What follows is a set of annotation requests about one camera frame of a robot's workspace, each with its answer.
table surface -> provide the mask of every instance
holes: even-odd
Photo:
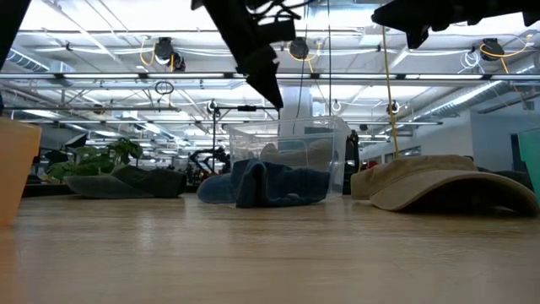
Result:
[[[30,198],[0,303],[539,303],[540,220]]]

orange box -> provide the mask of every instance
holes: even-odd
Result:
[[[40,140],[40,127],[0,117],[0,226],[17,215]]]

cable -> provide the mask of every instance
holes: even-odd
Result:
[[[330,27],[330,0],[327,0],[327,14],[328,14],[328,51],[330,56],[328,57],[328,114],[332,115],[332,29]]]
[[[308,5],[308,6],[306,6],[305,13],[308,14],[309,11],[310,11],[310,6]],[[305,23],[305,38],[304,39],[307,41],[307,22]],[[302,60],[302,72],[301,72],[301,77],[300,77],[300,93],[299,93],[299,96],[298,96],[298,107],[296,108],[296,118],[295,119],[298,119],[298,116],[300,115],[300,102],[302,102],[302,90],[304,90],[304,88],[302,87],[302,85],[304,84],[304,66],[305,66],[305,60]],[[296,129],[296,122],[293,125],[293,135],[294,135],[294,130],[295,129]]]
[[[141,62],[143,62],[143,64],[147,67],[151,66],[152,64],[154,64],[154,57],[155,57],[155,43],[154,43],[154,46],[152,46],[152,60],[150,61],[150,63],[146,62],[144,60],[144,57],[143,57],[143,49],[144,49],[144,42],[146,41],[146,37],[143,37],[143,44],[141,44],[141,51],[139,52],[139,57],[141,58]]]
[[[397,145],[396,116],[392,112],[392,90],[390,89],[390,64],[388,62],[388,52],[386,51],[386,27],[382,27],[382,43],[385,50],[385,68],[386,68],[386,88],[388,89],[388,113],[390,114],[391,135],[394,139],[395,159],[399,159],[399,146]]]
[[[501,58],[500,59],[500,62],[503,64],[503,68],[505,70],[506,73],[510,73],[510,70],[508,69],[508,66],[506,65],[506,62],[505,62],[505,59],[504,58]],[[540,122],[537,120],[536,117],[534,117],[534,115],[532,114],[531,110],[529,109],[527,103],[525,102],[525,100],[523,99],[523,96],[521,95],[521,92],[517,89],[517,87],[513,84],[512,87],[514,88],[514,91],[517,93],[518,96],[520,96],[520,100],[521,100],[521,103],[523,104],[523,108],[525,109],[525,111],[527,113],[529,113],[529,115],[531,116],[532,120],[537,123],[537,124],[540,124]]]
[[[491,57],[497,57],[497,58],[508,58],[508,57],[513,57],[513,56],[515,56],[515,55],[518,55],[518,54],[523,53],[523,52],[527,49],[527,47],[528,47],[528,45],[525,44],[521,50],[519,50],[519,51],[517,51],[517,52],[515,52],[515,53],[511,53],[511,54],[508,54],[508,55],[497,55],[497,54],[492,54],[492,53],[490,53],[490,52],[485,51],[485,50],[483,49],[484,46],[486,46],[486,45],[485,45],[485,44],[482,44],[482,45],[480,46],[480,51],[481,51],[482,53],[484,53],[484,54],[486,54],[486,55],[490,55]]]

metal rod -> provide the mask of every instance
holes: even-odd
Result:
[[[110,120],[110,121],[99,121],[99,120],[53,120],[53,119],[36,119],[36,120],[19,120],[19,122],[25,123],[37,123],[37,124],[47,124],[47,123],[74,123],[74,124],[125,124],[125,123],[157,123],[157,124],[185,124],[185,125],[201,125],[201,124],[213,124],[213,120],[206,121],[186,121],[186,120]],[[247,122],[272,122],[271,120],[230,120],[230,121],[221,121],[221,123],[247,123]],[[389,126],[389,122],[346,122],[347,124],[365,124],[368,126]],[[437,126],[442,125],[443,122],[397,122],[398,125],[403,126]]]
[[[276,118],[274,118],[272,115],[270,115],[270,113],[268,113],[268,111],[266,109],[263,109],[263,111],[265,113],[267,113],[267,115],[272,119],[272,120],[276,120]]]
[[[42,111],[178,111],[177,108],[161,108],[157,107],[44,107],[44,106],[6,106],[6,110],[27,111],[27,110],[42,110]]]
[[[229,114],[229,112],[230,112],[230,110],[227,110],[225,113],[223,113],[221,115],[221,117],[218,119],[218,122],[220,122],[222,119],[224,119],[227,116],[227,114]]]
[[[216,111],[214,111],[212,113],[212,120],[213,120],[213,132],[212,132],[212,151],[215,153],[216,151]],[[216,166],[216,158],[213,157],[212,158],[212,172],[216,172],[216,169],[215,169],[215,166]]]
[[[63,16],[65,19],[69,20],[75,27],[77,27],[78,31],[83,34],[88,40],[92,41],[97,47],[99,47],[103,52],[106,52],[107,55],[109,55],[114,61],[120,63],[122,66],[127,68],[128,71],[132,71],[132,68],[128,67],[117,55],[109,51],[106,46],[101,44],[101,42],[97,41],[82,25],[77,23],[74,19],[69,17],[68,14],[66,14],[62,8],[60,8],[56,3],[52,3],[47,0],[43,0],[43,3],[45,3],[48,7],[52,8],[55,12],[59,13],[61,16]]]

ceiling pipe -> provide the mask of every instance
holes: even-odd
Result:
[[[140,106],[123,106],[123,107],[54,107],[54,106],[6,106],[6,111],[28,111],[28,110],[42,110],[42,111],[179,111],[178,108],[169,107],[140,107]]]
[[[189,103],[192,104],[192,108],[197,112],[199,113],[200,116],[208,119],[209,116],[203,111],[201,110],[201,108],[197,105],[197,103],[193,100],[193,98],[191,96],[189,96],[189,94],[186,93],[185,90],[176,90],[176,92],[178,92],[178,94],[180,94],[186,101],[188,101]]]
[[[62,7],[60,7],[58,4],[56,3],[53,3],[51,1],[48,1],[48,0],[42,0],[43,3],[45,3],[49,8],[51,8],[52,10],[54,10],[55,12],[59,13],[61,16],[63,16],[64,18],[66,18],[67,20],[69,20],[71,23],[73,23],[73,25],[75,25],[75,27],[78,28],[78,31],[83,34],[88,40],[92,41],[97,47],[99,47],[99,49],[101,49],[103,52],[106,52],[107,55],[109,55],[114,61],[120,63],[124,68],[127,68],[129,71],[132,71],[133,69],[128,67],[117,55],[115,55],[114,53],[112,53],[111,51],[109,51],[109,49],[107,49],[103,44],[101,44],[101,42],[97,41],[83,26],[81,26],[80,24],[77,23],[77,21],[75,21],[74,19],[72,19],[71,17],[69,17],[68,14],[66,14],[63,10],[62,10]]]
[[[388,73],[391,73],[392,72],[392,69],[395,68],[399,63],[401,63],[407,56],[409,55],[409,52],[408,52],[408,48],[405,46],[388,64],[388,68],[389,68],[389,71]],[[384,68],[381,68],[379,70],[379,73],[385,73],[386,72],[386,67]],[[353,97],[353,99],[349,102],[351,104],[354,104],[356,101],[358,101],[361,97],[362,97],[362,93],[364,93],[364,91],[370,87],[370,85],[373,85],[373,84],[368,84],[368,85],[365,85],[365,86],[362,86],[360,87],[360,89],[358,90],[358,92],[356,93],[356,95]],[[341,112],[344,112],[345,110],[347,110],[349,105],[345,105],[343,107],[343,109],[341,110]]]
[[[244,81],[235,81],[227,85],[212,85],[212,84],[174,84],[176,90],[232,90],[242,86]],[[78,84],[75,82],[73,85],[70,85],[68,88],[61,85],[54,84],[31,84],[29,83],[17,83],[20,88],[29,88],[33,90],[140,90],[151,88],[152,84],[148,83],[102,83],[94,82],[87,84]]]
[[[531,56],[510,65],[510,73],[540,73],[540,52],[536,52]],[[423,109],[417,110],[418,113],[415,113],[414,116],[410,115],[402,120],[404,122],[414,122],[429,119],[431,117],[447,117],[485,102],[486,100],[506,94],[512,90],[513,86],[511,82],[503,80],[490,81],[485,84],[480,84],[479,86],[460,89],[427,105]]]
[[[43,30],[20,30],[17,35],[45,35],[49,33],[50,35],[77,35],[80,34],[76,30],[48,30],[47,32]],[[109,30],[88,30],[88,33],[91,35],[113,35]],[[305,30],[297,30],[298,36],[305,35]],[[328,35],[328,30],[307,30],[308,35]],[[175,35],[185,35],[185,34],[216,34],[219,35],[218,30],[130,30],[129,32],[116,32],[116,35],[122,36],[175,36]],[[332,29],[333,35],[358,35],[362,36],[362,32],[354,29]]]

